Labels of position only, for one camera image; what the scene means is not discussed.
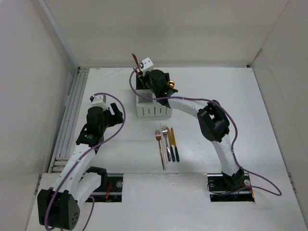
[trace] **white wall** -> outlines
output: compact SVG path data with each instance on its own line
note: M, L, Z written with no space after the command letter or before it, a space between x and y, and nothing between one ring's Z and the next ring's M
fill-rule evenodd
M288 0L45 0L80 65L250 64Z
M254 60L287 170L308 224L308 1L289 0Z
M68 77L31 0L0 0L0 224L26 229Z

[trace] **black handle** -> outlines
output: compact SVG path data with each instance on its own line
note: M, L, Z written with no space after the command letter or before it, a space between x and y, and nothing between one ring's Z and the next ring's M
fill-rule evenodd
M174 152L173 152L173 148L172 148L171 145L170 145L170 151L171 151L171 158L172 158L172 161L175 162Z
M178 153L178 148L176 146L174 146L175 148L175 156L177 158L177 161L180 162L180 157L179 157L179 153Z

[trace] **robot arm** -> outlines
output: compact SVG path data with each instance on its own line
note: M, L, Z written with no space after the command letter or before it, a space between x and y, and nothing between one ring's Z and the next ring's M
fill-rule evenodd
M172 96L182 97L178 93L174 93ZM209 123L211 123L210 116L209 113L207 113L207 110L206 109L204 110L204 108L208 107L208 103L199 101L188 101L183 99L168 99L168 103L170 108L183 111L199 120L201 130L204 131L203 132L204 136L212 142L217 152L217 155L221 163L221 171L230 177L232 177L233 174L236 174L236 172L238 172L239 170L239 167L236 165L232 155L229 135L225 134L221 138L221 141L219 141L219 139L214 138L214 135L210 134L210 128L209 128L210 126ZM206 123L206 121L204 120L205 117L208 119L208 124L204 128L204 126L201 125Z
M38 218L41 225L44 225L47 207L55 189L59 187L67 174L69 176L60 187L49 212L48 226L72 230L77 224L80 207L95 189L107 183L106 169L90 167L87 170L88 164L98 152L99 147L88 152L83 158L81 156L89 148L104 140L103 134L108 127L123 123L122 113L116 104L112 103L111 107L114 112L112 115L105 104L105 98L101 95L91 97L90 100L92 107L88 110L87 123L76 141L74 152L68 163L54 184L48 190L41 190L38 194Z
M184 97L179 95L178 91L174 89L174 82L169 80L169 74L154 69L154 64L149 58L142 61L137 77L137 81L140 81L145 89L150 89L156 98L166 96ZM244 172L236 165L232 155L229 139L230 123L225 113L214 103L181 98L157 101L161 105L178 109L198 119L203 136L212 142L217 152L224 181L229 188L233 188L244 175Z

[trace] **fork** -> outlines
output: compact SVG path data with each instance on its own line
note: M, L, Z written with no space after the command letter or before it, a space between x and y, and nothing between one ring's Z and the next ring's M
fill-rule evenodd
M167 142L167 137L168 137L167 126L163 126L163 136L164 136L165 141L166 141L168 161L170 162L171 161L171 156L170 156L170 149L168 147L168 142Z
M162 147L160 146L160 141L162 139L162 135L160 134L160 130L155 131L155 137L156 137L156 140L158 141L158 144L159 144L159 152L160 152L160 158L162 159L163 170L165 170L163 151L162 151Z

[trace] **gold knife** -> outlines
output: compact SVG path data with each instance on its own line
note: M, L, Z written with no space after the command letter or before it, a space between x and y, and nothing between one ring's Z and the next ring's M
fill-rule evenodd
M177 144L175 143L175 136L174 136L173 128L171 128L171 136L172 136L172 145L174 145L174 149L175 149L175 157L176 157L177 161L180 162Z
M171 158L172 161L175 162L175 157L174 157L174 152L173 152L173 148L172 148L172 135L170 133L169 128L167 127L167 131L168 131L168 139L169 139L169 145L170 145L170 151L171 151Z

